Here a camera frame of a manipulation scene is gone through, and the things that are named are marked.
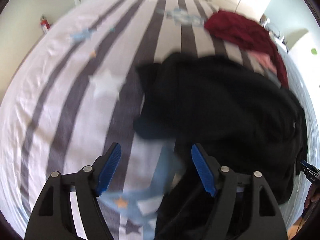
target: red garment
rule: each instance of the red garment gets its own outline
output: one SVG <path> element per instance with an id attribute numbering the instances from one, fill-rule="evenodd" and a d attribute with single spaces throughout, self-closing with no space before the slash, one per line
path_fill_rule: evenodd
<path id="1" fill-rule="evenodd" d="M 255 50 L 268 54 L 276 66 L 279 81 L 283 87 L 288 88 L 287 71 L 278 49 L 271 41 L 269 32 L 257 22 L 233 12 L 220 10 L 207 20 L 204 28 L 211 35 L 230 41 L 241 49 Z"/>

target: metal screw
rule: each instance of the metal screw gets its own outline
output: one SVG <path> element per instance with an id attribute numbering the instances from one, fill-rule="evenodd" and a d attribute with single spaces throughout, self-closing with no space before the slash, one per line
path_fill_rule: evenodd
<path id="1" fill-rule="evenodd" d="M 230 171 L 230 169 L 229 169 L 228 166 L 221 166 L 220 170 L 221 170 L 222 172 L 229 172 L 229 171 Z"/>
<path id="2" fill-rule="evenodd" d="M 92 171 L 92 167 L 91 167 L 91 166 L 85 166 L 85 167 L 83 168 L 83 171 L 84 171 L 84 172 Z"/>
<path id="3" fill-rule="evenodd" d="M 59 172 L 58 171 L 53 171 L 51 172 L 51 177 L 55 178 L 59 176 Z"/>
<path id="4" fill-rule="evenodd" d="M 255 171 L 254 172 L 254 175 L 257 177 L 257 178 L 261 178 L 262 177 L 262 173 L 260 171 Z"/>

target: light blue wall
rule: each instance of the light blue wall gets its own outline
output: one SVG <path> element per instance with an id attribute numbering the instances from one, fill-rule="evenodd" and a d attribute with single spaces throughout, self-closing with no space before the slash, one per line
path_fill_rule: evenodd
<path id="1" fill-rule="evenodd" d="M 304 0 L 271 0 L 264 14 L 286 37 L 289 49 L 307 31 L 320 48 L 320 27 Z"/>

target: bed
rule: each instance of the bed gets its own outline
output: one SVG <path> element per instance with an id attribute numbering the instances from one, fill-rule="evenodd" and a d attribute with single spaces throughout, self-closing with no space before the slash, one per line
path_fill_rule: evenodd
<path id="1" fill-rule="evenodd" d="M 172 51 L 224 54 L 254 71 L 260 64 L 229 42 L 212 39 L 203 21 L 218 7 L 198 0 L 90 0 L 65 15 L 41 39 L 14 76 L 0 107 L 0 210 L 23 237 L 36 199 L 52 171 L 77 172 L 113 142 L 122 158 L 98 198 L 115 239 L 151 240 L 164 192 L 184 167 L 174 141 L 144 141 L 132 121 L 143 93 L 135 66 Z M 290 87 L 306 109 L 309 158 L 319 158 L 318 129 L 308 92 L 283 54 Z M 302 176 L 281 210 L 287 226 L 300 215 L 308 184 Z M 86 238 L 70 193 L 78 236 Z"/>

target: black star decoration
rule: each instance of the black star decoration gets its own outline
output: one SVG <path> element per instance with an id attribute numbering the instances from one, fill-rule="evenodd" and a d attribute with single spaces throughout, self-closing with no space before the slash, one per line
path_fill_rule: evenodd
<path id="1" fill-rule="evenodd" d="M 130 233 L 137 233 L 137 234 L 141 235 L 141 233 L 139 232 L 139 228 L 142 226 L 134 224 L 130 219 L 127 220 L 126 225 L 121 225 L 121 226 L 125 228 L 126 235 L 128 235 Z"/>

